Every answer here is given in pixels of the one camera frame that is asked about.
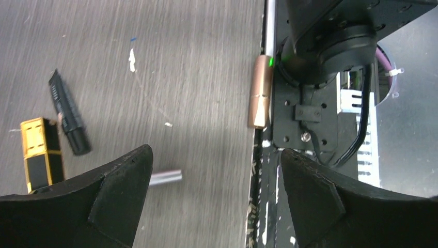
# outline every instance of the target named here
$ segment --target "silver cylinder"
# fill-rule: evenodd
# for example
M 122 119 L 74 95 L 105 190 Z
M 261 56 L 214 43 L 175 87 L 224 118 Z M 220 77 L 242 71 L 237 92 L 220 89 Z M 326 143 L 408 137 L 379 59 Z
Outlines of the silver cylinder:
M 176 182 L 182 180 L 182 172 L 180 169 L 170 170 L 167 172 L 152 173 L 151 180 L 149 181 L 149 186 Z

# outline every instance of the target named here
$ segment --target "brown cylinder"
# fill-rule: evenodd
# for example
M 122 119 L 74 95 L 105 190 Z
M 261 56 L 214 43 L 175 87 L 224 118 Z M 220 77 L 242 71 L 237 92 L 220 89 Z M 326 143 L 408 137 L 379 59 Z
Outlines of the brown cylinder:
M 249 100 L 248 126 L 263 129 L 269 118 L 271 101 L 273 58 L 267 55 L 257 57 L 254 64 L 253 84 Z

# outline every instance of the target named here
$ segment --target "black marker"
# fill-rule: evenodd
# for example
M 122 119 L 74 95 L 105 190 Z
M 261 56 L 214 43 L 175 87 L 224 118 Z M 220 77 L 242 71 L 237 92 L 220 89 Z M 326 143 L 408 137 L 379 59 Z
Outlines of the black marker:
M 58 119 L 61 122 L 62 130 L 67 136 L 73 153 L 75 155 L 89 153 L 91 146 L 85 134 L 84 125 L 77 111 L 76 104 L 74 104 L 73 98 L 64 81 L 62 81 L 58 70 L 55 70 L 55 73 L 53 73 L 52 78 L 49 80 L 49 86 L 53 104 L 58 113 Z

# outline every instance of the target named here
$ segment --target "battery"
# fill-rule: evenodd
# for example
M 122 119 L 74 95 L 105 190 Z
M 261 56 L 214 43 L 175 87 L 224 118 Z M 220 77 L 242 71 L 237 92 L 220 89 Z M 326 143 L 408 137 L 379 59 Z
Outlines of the battery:
M 56 121 L 40 117 L 20 127 L 28 193 L 64 181 Z

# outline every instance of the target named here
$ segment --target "gray floor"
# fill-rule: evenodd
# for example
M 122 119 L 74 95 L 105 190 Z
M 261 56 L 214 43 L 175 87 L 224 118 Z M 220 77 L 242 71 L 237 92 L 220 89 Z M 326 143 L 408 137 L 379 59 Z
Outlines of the gray floor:
M 243 247 L 262 13 L 263 0 L 0 1 L 0 195 L 26 193 L 17 130 L 55 118 L 58 68 L 93 145 L 74 157 L 61 136 L 68 178 L 144 143 L 154 171 L 183 170 L 148 191 L 135 247 Z

